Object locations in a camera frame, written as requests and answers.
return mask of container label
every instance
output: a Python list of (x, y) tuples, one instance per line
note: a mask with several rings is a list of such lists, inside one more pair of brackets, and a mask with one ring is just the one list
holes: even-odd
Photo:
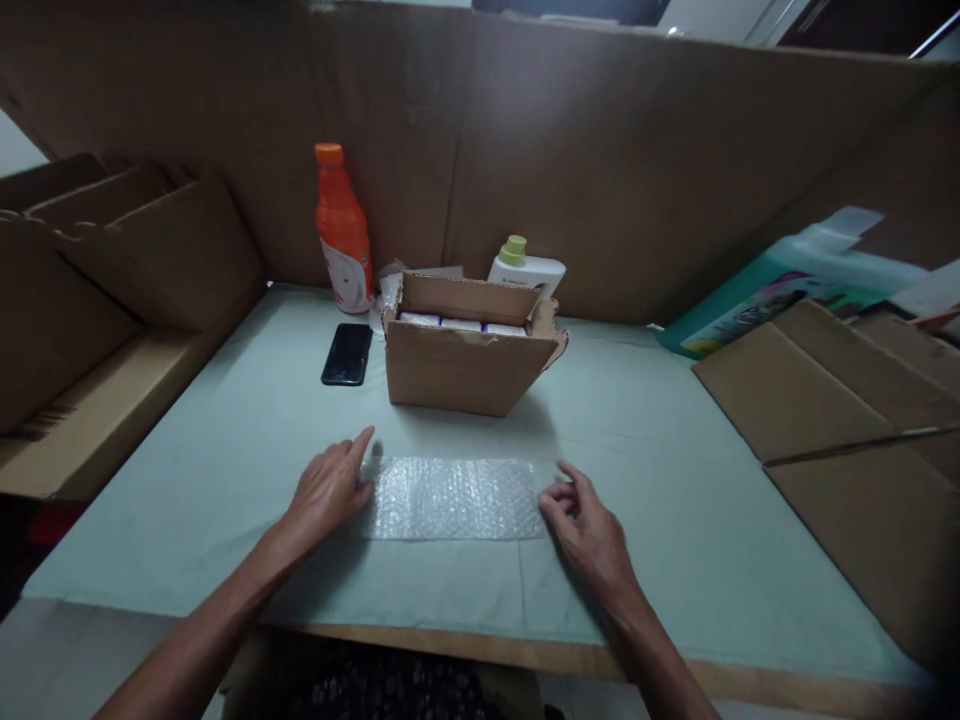
[(801, 300), (814, 300), (837, 317), (847, 318), (883, 299), (884, 295), (865, 288), (790, 271), (700, 328), (680, 345), (691, 352), (710, 355)]
[(361, 264), (356, 258), (327, 245), (322, 237), (320, 244), (323, 245), (323, 257), (327, 261), (327, 272), (330, 273), (337, 306), (351, 314), (369, 310), (373, 302), (373, 288), (367, 285), (367, 271), (364, 267), (368, 262), (367, 257), (363, 257)]

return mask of hand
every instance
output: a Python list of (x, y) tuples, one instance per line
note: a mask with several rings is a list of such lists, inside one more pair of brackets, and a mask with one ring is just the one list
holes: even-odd
[(373, 485), (357, 485), (373, 426), (356, 440), (343, 440), (317, 455), (303, 471), (287, 512), (276, 525), (296, 562), (309, 555), (340, 525), (370, 502)]
[(590, 478), (565, 462), (557, 467), (573, 482), (544, 490), (540, 510), (574, 572), (608, 611), (642, 598), (617, 516), (600, 502)]

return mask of smartphone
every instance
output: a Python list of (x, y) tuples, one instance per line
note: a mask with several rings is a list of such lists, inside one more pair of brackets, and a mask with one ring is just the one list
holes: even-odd
[(320, 382), (324, 385), (363, 385), (372, 337), (373, 330), (366, 325), (338, 325)]

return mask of bubble wrap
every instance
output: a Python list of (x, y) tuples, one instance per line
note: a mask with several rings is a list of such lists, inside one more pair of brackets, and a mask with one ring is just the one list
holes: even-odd
[(524, 540), (546, 533), (522, 460), (373, 458), (373, 500), (351, 528), (373, 540)]

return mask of green bottle cap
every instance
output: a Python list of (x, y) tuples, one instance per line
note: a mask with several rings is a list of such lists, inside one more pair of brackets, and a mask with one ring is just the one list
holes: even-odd
[(500, 262), (507, 265), (522, 265), (526, 250), (527, 239), (522, 235), (511, 235), (500, 248)]

